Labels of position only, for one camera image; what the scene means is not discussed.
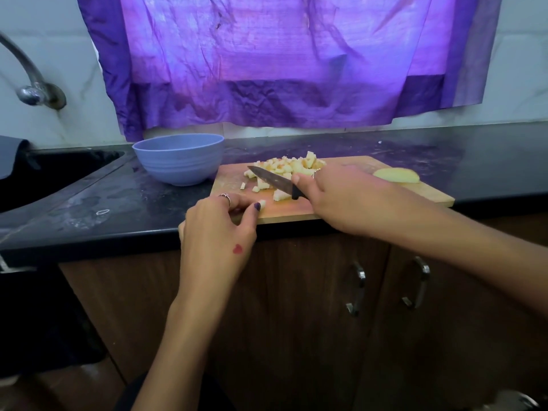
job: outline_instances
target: person's right arm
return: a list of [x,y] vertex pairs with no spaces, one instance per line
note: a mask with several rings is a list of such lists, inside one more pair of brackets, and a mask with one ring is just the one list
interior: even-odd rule
[[334,228],[469,271],[548,318],[548,248],[512,237],[352,166],[293,176]]

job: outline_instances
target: chrome faucet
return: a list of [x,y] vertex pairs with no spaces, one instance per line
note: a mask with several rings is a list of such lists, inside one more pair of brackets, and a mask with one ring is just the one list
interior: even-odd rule
[[21,102],[27,105],[45,105],[54,110],[62,109],[66,104],[66,96],[58,86],[47,83],[44,77],[29,57],[4,33],[0,32],[0,43],[13,53],[31,81],[30,86],[24,86],[15,91]]

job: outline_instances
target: plastic bowl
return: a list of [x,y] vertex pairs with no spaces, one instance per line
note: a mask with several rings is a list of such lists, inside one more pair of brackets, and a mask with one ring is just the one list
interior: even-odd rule
[[175,134],[139,141],[133,150],[153,178],[174,186],[192,186],[217,172],[224,140],[217,134]]

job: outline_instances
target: person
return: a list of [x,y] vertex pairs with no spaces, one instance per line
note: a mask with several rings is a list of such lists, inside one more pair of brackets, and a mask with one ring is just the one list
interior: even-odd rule
[[[335,229],[381,239],[469,271],[548,317],[548,248],[440,207],[352,166],[293,175]],[[236,226],[231,210],[244,210]],[[132,411],[196,410],[209,342],[257,234],[260,205],[230,194],[200,200],[179,226],[179,291]]]

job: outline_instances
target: black sink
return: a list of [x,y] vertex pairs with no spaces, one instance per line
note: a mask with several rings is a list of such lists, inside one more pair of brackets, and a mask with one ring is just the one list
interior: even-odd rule
[[28,205],[120,158],[120,151],[22,152],[0,180],[0,213]]

